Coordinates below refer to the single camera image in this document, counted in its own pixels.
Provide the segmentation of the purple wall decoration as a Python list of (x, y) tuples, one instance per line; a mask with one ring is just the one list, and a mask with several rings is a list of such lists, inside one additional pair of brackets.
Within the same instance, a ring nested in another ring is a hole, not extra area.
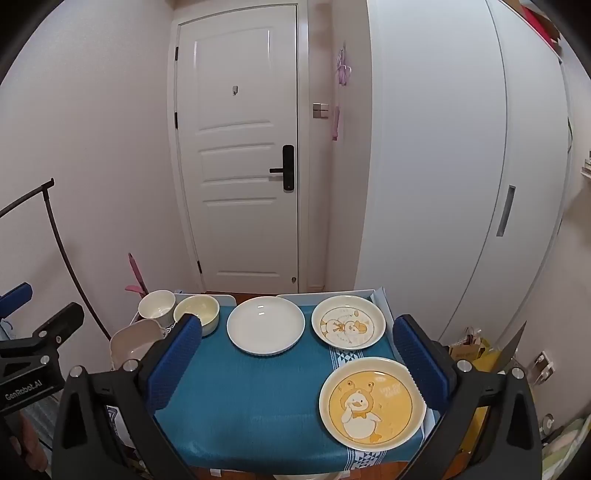
[(352, 74), (352, 67), (346, 62), (346, 44), (342, 44), (337, 58), (337, 67), (335, 68), (335, 77), (339, 86), (346, 86)]

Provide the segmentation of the blue tablecloth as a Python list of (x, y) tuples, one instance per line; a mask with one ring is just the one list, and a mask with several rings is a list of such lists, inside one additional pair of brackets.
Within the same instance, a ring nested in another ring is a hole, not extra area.
[(232, 344), (221, 299), (216, 330), (201, 341), (168, 405), (160, 427), (187, 465), (266, 474), (320, 474), (408, 462), (424, 442), (420, 428), (386, 452), (356, 452), (325, 429), (318, 396), (335, 368), (355, 359), (318, 339), (308, 326), (294, 347), (256, 357)]

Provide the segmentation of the cream yellow bowl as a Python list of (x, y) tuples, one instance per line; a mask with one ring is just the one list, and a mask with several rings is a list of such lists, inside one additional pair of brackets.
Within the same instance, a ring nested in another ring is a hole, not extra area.
[(202, 336), (206, 337), (216, 330), (219, 313), (221, 313), (221, 307), (217, 299), (206, 294), (197, 294), (184, 298), (178, 303), (173, 312), (173, 319), (178, 322), (185, 314), (196, 316), (201, 323)]

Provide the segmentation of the wall light switch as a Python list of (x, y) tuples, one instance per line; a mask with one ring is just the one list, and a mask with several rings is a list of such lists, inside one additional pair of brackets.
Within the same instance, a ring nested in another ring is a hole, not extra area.
[(329, 119), (329, 104), (315, 102), (312, 105), (312, 117), (315, 119)]

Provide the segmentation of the plain white plate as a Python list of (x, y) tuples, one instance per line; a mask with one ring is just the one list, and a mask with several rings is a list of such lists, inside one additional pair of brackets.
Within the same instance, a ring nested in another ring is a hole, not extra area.
[(231, 311), (226, 333), (235, 347), (267, 357), (290, 350), (304, 334), (304, 313), (290, 300), (263, 296), (246, 300)]

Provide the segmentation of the pink oblong dish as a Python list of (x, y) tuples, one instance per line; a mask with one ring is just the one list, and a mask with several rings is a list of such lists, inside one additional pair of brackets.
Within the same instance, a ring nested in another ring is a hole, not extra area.
[(132, 323), (116, 332), (110, 340), (112, 368), (119, 369), (127, 360), (141, 360), (149, 348), (164, 338), (160, 325), (151, 319)]

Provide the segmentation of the large yellow duck plate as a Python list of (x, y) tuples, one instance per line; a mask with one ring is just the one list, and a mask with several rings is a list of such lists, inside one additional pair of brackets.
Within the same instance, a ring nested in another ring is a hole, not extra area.
[(382, 357), (348, 362), (325, 380), (318, 397), (325, 429), (349, 449), (383, 452), (422, 427), (427, 405), (410, 371)]

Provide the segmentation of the pink shoehorn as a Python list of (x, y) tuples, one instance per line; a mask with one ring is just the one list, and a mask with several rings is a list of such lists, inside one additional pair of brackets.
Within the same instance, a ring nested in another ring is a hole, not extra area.
[(135, 278), (135, 283), (133, 285), (127, 285), (125, 287), (125, 290), (127, 292), (136, 293), (141, 298), (144, 298), (149, 293), (149, 291), (147, 289), (147, 286), (145, 285), (145, 282), (143, 280), (143, 277), (141, 275), (141, 272), (139, 270), (137, 262), (131, 253), (128, 254), (128, 262), (129, 262), (131, 271), (133, 273), (133, 276)]

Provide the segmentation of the small duck pattern plate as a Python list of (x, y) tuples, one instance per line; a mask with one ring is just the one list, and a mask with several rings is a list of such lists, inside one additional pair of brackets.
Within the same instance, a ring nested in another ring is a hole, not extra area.
[(329, 346), (356, 351), (375, 345), (384, 336), (387, 323), (381, 309), (369, 300), (338, 295), (315, 306), (311, 326)]

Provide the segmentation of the white door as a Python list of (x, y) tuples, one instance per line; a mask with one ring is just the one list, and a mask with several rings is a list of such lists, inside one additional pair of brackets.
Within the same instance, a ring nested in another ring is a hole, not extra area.
[(208, 291), (297, 291), (297, 185), (283, 191), (281, 148), (297, 177), (297, 11), (262, 6), (179, 30), (181, 175)]

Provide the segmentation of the small white cup bowl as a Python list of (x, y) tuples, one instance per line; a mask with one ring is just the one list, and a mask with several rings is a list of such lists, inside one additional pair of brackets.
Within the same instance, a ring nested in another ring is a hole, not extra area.
[(167, 327), (174, 323), (173, 311), (176, 307), (176, 296), (168, 290), (157, 290), (147, 294), (138, 304), (138, 314), (144, 319), (151, 319), (161, 326)]

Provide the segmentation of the white wardrobe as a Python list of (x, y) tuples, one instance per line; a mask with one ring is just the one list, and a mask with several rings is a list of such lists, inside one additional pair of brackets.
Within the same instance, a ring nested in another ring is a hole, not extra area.
[(568, 170), (559, 56), (502, 1), (373, 1), (356, 286), (444, 343), (496, 342), (547, 256)]

